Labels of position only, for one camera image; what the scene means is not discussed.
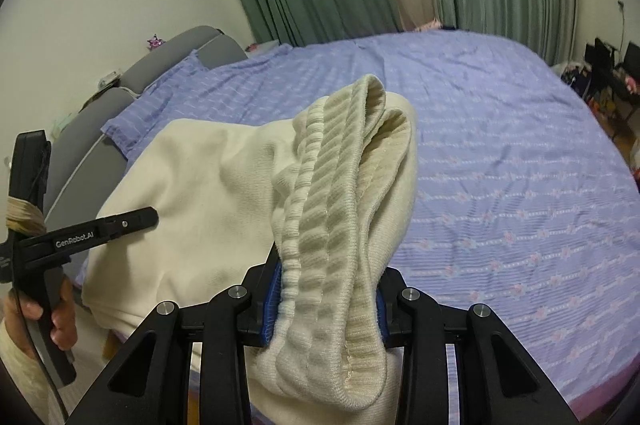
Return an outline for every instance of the hand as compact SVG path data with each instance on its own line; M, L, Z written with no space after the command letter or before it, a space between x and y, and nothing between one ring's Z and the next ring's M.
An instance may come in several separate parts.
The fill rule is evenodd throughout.
M28 320L36 321L42 316L40 305L22 293L20 294L20 306L24 317ZM3 307L4 324L9 338L25 355L35 360L35 352L31 349L31 344L20 319L13 290L4 298ZM51 330L53 343L63 351L71 349L78 342L78 331L76 330L76 307L71 281L66 277L60 286L60 303L53 310L51 320L53 322Z

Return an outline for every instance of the sleeve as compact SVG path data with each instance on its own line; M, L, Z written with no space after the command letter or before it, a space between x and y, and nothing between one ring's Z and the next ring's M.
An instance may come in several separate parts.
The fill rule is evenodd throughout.
M35 360L25 355L9 338L4 320L0 323L0 358L7 372L38 418L49 422L49 388Z

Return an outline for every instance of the metal screw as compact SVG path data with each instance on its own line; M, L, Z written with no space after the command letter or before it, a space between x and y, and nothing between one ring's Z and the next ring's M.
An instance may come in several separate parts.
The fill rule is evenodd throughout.
M474 306L474 313L479 317L488 317L491 315L491 308L486 304L476 304Z
M171 301L165 300L156 306L156 311L161 315L169 315L175 310L175 304Z
M246 295L246 288L240 284L236 284L229 288L227 292L232 299L241 299Z
M407 300L417 300L420 298L420 291L415 288L404 288L404 290L402 290L402 297Z

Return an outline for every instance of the pillow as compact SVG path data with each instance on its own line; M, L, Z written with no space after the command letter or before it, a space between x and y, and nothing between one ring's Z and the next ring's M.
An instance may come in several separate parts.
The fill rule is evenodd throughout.
M181 85L206 71L208 69L198 59L196 50L191 51L152 82L138 100L108 120L102 126L102 132L129 159L131 150L153 128L167 102L174 95L180 94Z

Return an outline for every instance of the blue gripper pad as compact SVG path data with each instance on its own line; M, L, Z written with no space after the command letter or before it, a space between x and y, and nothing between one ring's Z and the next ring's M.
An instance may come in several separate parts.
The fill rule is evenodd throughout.
M280 303L280 290L282 288L282 263L278 261L273 278L269 285L269 291L264 301L263 315L262 315L262 332L260 333L260 342L262 347L266 347L271 342L273 337L273 328L278 317L278 304ZM389 332L386 328L385 322L385 303L382 299L380 290L376 290L376 308L378 310L378 326L380 327L380 334L382 334L382 341L385 342L388 338Z

